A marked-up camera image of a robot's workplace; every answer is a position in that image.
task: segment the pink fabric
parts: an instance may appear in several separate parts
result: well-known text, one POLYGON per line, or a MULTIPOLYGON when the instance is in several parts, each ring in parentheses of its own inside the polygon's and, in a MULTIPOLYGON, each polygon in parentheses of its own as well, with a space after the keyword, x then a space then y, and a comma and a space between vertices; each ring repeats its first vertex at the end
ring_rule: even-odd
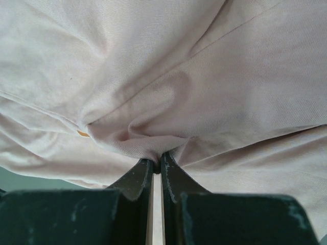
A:
POLYGON ((1 166, 102 188, 172 150, 209 190, 290 194, 327 232, 327 1, 0 12, 1 166))

